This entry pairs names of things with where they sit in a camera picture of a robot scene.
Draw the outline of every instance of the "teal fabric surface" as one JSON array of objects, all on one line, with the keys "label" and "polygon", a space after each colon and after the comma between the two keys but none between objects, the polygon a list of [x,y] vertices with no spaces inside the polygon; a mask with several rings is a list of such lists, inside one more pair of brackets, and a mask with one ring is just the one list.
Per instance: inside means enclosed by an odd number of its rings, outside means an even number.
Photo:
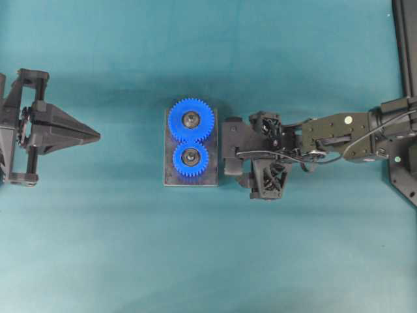
[{"label": "teal fabric surface", "polygon": [[416,211],[383,164],[296,168],[272,202],[162,184],[181,97],[284,123],[400,97],[390,0],[1,0],[8,86],[21,67],[102,139],[0,186],[1,313],[417,312]]}]

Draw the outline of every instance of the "blue gear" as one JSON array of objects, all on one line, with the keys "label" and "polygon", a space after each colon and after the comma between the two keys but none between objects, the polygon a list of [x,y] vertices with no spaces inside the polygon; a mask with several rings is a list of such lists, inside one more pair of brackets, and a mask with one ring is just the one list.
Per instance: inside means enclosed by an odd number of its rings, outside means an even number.
[{"label": "blue gear", "polygon": [[[182,117],[190,111],[200,116],[200,123],[195,128],[188,128],[182,124]],[[195,98],[187,98],[172,107],[168,117],[168,125],[171,134],[179,142],[203,141],[210,136],[213,130],[214,114],[205,102]]]},{"label": "blue gear", "polygon": [[[182,161],[182,154],[186,149],[195,149],[200,154],[200,161],[195,166],[188,166]],[[183,176],[194,177],[205,171],[209,164],[209,153],[200,143],[182,143],[177,146],[173,155],[173,163],[175,169]]]}]

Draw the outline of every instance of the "bolt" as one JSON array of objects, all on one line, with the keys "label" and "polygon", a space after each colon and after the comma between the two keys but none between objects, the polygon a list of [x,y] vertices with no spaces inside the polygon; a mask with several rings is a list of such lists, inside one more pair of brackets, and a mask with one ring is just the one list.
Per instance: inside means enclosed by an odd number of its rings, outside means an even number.
[{"label": "bolt", "polygon": [[193,111],[189,111],[182,116],[182,124],[187,128],[195,128],[199,123],[200,116]]},{"label": "bolt", "polygon": [[350,115],[345,117],[345,124],[346,125],[352,124],[352,122],[353,122],[353,117],[351,117]]},{"label": "bolt", "polygon": [[195,166],[200,162],[200,154],[197,150],[189,148],[183,152],[181,159],[185,165]]}]

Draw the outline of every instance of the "gear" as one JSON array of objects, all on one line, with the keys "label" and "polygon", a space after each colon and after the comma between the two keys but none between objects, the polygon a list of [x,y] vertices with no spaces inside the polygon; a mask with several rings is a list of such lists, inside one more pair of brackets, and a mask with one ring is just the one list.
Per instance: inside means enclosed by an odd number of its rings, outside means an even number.
[{"label": "gear", "polygon": [[194,177],[203,173],[209,164],[209,153],[200,143],[182,143],[173,155],[175,169],[183,176]]},{"label": "gear", "polygon": [[210,136],[214,127],[214,114],[202,100],[186,98],[172,107],[168,125],[177,141],[200,142]]}]

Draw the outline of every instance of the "black cable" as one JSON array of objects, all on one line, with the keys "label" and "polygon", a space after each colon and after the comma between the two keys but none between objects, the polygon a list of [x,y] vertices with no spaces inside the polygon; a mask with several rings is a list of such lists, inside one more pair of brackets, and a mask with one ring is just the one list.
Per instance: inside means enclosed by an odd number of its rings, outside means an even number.
[{"label": "black cable", "polygon": [[317,162],[317,161],[302,160],[300,158],[294,158],[292,156],[286,155],[286,154],[281,153],[281,152],[274,152],[274,151],[267,151],[267,150],[241,151],[241,152],[237,152],[236,156],[238,157],[239,155],[266,153],[266,154],[269,154],[269,155],[276,155],[276,156],[279,156],[279,157],[288,158],[289,160],[292,160],[292,161],[295,161],[295,162],[298,162],[298,163],[330,164],[330,163],[333,163],[333,162],[336,162],[336,161],[342,159],[346,155],[347,151],[351,147],[356,145],[358,142],[360,142],[361,140],[363,140],[366,137],[376,133],[377,131],[383,129],[384,127],[386,127],[387,125],[397,121],[398,119],[402,119],[404,116],[407,116],[407,115],[410,115],[410,114],[413,114],[413,113],[416,113],[416,112],[417,112],[417,110],[408,111],[408,112],[399,114],[399,115],[387,120],[386,122],[383,122],[377,128],[374,128],[373,130],[370,130],[369,132],[367,132],[363,136],[360,136],[359,138],[355,139],[353,142],[348,144],[348,146],[345,148],[345,150],[343,150],[342,154],[340,154],[336,158],[333,158],[332,160],[329,160],[329,161]]}]

